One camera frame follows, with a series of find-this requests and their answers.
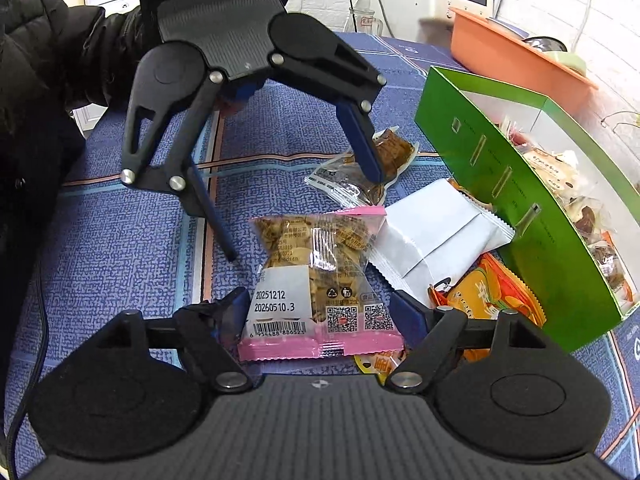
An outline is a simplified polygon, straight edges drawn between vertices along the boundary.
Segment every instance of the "qr code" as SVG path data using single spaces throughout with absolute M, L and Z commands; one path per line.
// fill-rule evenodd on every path
M 328 306 L 326 308 L 326 324 L 329 332 L 357 332 L 357 306 Z
M 364 307 L 364 330 L 393 330 L 389 311 L 383 303 L 366 305 Z

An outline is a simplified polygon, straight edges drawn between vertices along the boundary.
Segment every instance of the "beef jerky snack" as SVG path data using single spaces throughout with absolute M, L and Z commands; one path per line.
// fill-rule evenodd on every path
M 324 191 L 343 207 L 382 205 L 386 190 L 414 161 L 420 145 L 407 142 L 393 130 L 377 134 L 373 142 L 385 171 L 382 184 L 367 180 L 351 152 L 321 164 L 305 182 Z
M 268 258 L 239 345 L 242 360 L 402 348 L 364 275 L 384 209 L 357 211 L 252 221 Z
M 626 280 L 625 267 L 620 259 L 618 250 L 613 243 L 611 234 L 602 231 L 602 238 L 589 245 L 593 259 L 602 271 L 609 287 L 618 300 L 620 306 L 634 300 L 633 291 Z
M 587 245 L 602 240 L 603 232 L 610 229 L 611 217 L 600 200 L 579 196 L 564 210 Z

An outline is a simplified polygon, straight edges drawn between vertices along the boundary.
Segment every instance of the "blue tablecloth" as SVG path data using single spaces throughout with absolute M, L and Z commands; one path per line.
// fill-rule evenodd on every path
M 399 125 L 403 137 L 420 142 L 420 156 L 390 190 L 387 205 L 438 178 L 449 176 L 414 123 L 426 72 L 434 65 L 463 68 L 444 49 L 365 34 L 347 34 L 353 45 L 388 79 L 371 113 L 377 130 Z M 180 123 L 171 122 L 156 160 Z M 239 249 L 229 264 L 203 220 L 186 216 L 177 199 L 129 190 L 118 179 L 124 112 L 110 110 L 87 142 L 60 193 L 47 237 L 42 272 L 51 337 L 45 373 L 124 308 L 165 317 L 184 304 L 224 296 L 238 285 L 253 288 L 265 254 L 248 219 L 262 214 L 327 212 L 325 195 L 304 184 L 323 159 L 343 152 L 347 141 L 335 109 L 296 90 L 268 82 L 245 110 L 226 121 L 214 116 L 194 158 L 213 171 L 209 192 Z M 389 288 L 369 268 L 374 289 L 388 301 Z M 5 416 L 18 405 L 33 367 L 40 329 L 31 289 L 10 371 Z M 612 416 L 597 453 L 628 478 L 640 471 L 640 312 L 611 333 L 576 352 L 607 386 Z M 170 351 L 158 358 L 175 362 Z M 270 370 L 297 373 L 356 373 L 349 358 L 276 362 Z M 18 469 L 43 457 L 30 426 L 18 440 Z

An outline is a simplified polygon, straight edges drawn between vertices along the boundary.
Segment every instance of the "individually wrapped snack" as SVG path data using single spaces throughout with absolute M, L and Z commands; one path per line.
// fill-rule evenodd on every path
M 593 259 L 600 267 L 618 304 L 623 305 L 634 300 L 634 293 L 626 280 L 625 266 L 608 231 L 602 232 L 602 239 L 589 245 Z
M 540 148 L 528 148 L 522 156 L 563 206 L 581 195 L 584 181 L 577 171 L 574 152 L 552 155 Z
M 481 254 L 515 236 L 513 228 L 444 179 L 404 197 L 386 213 L 371 263 L 394 289 L 422 304 L 429 304 L 429 285 L 451 290 Z
M 579 196 L 565 211 L 587 245 L 602 240 L 604 231 L 611 231 L 611 218 L 600 200 Z
M 545 313 L 529 287 L 489 253 L 483 254 L 478 266 L 447 294 L 447 303 L 472 319 L 497 319 L 501 310 L 513 308 L 537 326 L 546 322 Z M 476 361 L 487 352 L 467 350 L 465 357 Z
M 536 148 L 538 145 L 533 142 L 519 127 L 516 121 L 512 121 L 509 116 L 505 116 L 500 124 L 496 124 L 500 133 L 503 134 L 511 144 L 521 149 L 526 146 Z
M 345 208 L 382 205 L 386 190 L 395 184 L 400 174 L 414 161 L 420 144 L 407 142 L 393 129 L 377 133 L 373 142 L 386 175 L 382 184 L 367 180 L 351 152 L 321 164 L 306 177 L 305 182 L 324 191 Z
M 253 220 L 268 251 L 239 355 L 243 361 L 403 348 L 364 270 L 384 208 Z
M 356 355 L 354 360 L 363 374 L 376 374 L 380 384 L 385 384 L 388 375 L 393 372 L 406 356 L 404 350 L 396 352 L 378 352 Z

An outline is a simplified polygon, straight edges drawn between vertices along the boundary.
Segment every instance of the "barcode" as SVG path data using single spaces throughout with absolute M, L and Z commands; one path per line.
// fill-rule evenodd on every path
M 341 357 L 344 355 L 344 344 L 338 342 L 325 343 L 320 349 L 320 357 Z
M 254 334 L 263 337 L 279 335 L 304 335 L 306 324 L 304 321 L 270 321 L 254 323 Z

